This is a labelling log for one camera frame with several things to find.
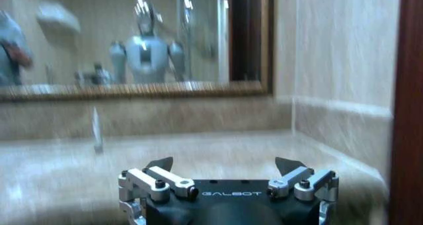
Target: beige wall tile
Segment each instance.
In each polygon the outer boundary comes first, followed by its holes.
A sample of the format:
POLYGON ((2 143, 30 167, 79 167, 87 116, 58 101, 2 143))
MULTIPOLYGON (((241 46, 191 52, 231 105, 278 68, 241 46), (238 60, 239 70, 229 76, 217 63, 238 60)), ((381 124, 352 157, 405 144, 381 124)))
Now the beige wall tile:
POLYGON ((297 0, 276 0, 276 96, 293 96, 297 57, 297 0))
POLYGON ((269 98, 21 103, 0 105, 0 140, 93 138, 94 107, 105 136, 292 128, 269 98))
POLYGON ((298 95, 392 107, 400 0, 300 0, 298 95))
POLYGON ((376 167, 390 179, 394 117, 385 109, 358 112, 297 102, 297 130, 376 167))

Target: bathroom counter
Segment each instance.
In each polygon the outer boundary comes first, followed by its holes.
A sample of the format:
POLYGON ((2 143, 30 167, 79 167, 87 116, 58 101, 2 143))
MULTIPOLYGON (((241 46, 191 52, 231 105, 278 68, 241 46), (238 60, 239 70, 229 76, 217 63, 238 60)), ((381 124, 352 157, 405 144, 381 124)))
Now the bathroom counter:
POLYGON ((174 156, 173 172, 194 179, 281 177, 276 157, 333 169, 341 177, 340 215, 368 217, 386 202, 376 169, 326 145, 281 131, 0 143, 0 224, 127 224, 118 175, 174 156))

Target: door frame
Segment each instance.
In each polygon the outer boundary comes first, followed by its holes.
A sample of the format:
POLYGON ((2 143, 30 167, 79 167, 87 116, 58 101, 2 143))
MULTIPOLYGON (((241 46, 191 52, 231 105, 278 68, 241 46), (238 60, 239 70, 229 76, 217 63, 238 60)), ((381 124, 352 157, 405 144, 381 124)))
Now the door frame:
POLYGON ((423 0, 402 0, 390 224, 423 224, 423 0))

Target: person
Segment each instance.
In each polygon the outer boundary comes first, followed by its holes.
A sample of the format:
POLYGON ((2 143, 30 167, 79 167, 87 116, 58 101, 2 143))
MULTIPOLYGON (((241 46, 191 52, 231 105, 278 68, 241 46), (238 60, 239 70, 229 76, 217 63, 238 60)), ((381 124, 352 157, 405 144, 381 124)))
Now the person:
POLYGON ((0 86, 22 85, 21 67, 33 68, 33 53, 18 23, 0 10, 0 86))

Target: bathroom wall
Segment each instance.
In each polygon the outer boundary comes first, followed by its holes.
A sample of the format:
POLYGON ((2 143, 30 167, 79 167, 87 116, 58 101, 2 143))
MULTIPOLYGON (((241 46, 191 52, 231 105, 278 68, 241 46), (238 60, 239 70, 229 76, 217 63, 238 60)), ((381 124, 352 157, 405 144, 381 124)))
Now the bathroom wall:
POLYGON ((46 84, 46 67, 50 65, 54 83, 70 84, 74 83, 75 72, 74 35, 39 24, 37 12, 43 1, 59 1, 67 8, 71 7, 71 0, 13 0, 14 17, 26 34, 35 60, 33 71, 23 71, 23 82, 25 84, 46 84))
POLYGON ((276 0, 276 97, 290 99, 296 93, 297 0, 276 0))
POLYGON ((111 72, 110 47, 114 41, 126 42, 139 34, 134 7, 137 0, 73 0, 82 34, 75 38, 77 68, 94 71, 101 62, 111 72))
POLYGON ((400 0, 298 1, 298 96, 392 108, 400 0))
POLYGON ((297 5, 297 130, 389 179, 400 0, 297 5))
POLYGON ((105 137, 292 127, 292 104, 267 97, 3 103, 0 141, 94 138, 94 107, 105 137))
POLYGON ((11 15, 14 15, 13 0, 0 0, 0 10, 6 10, 11 15))

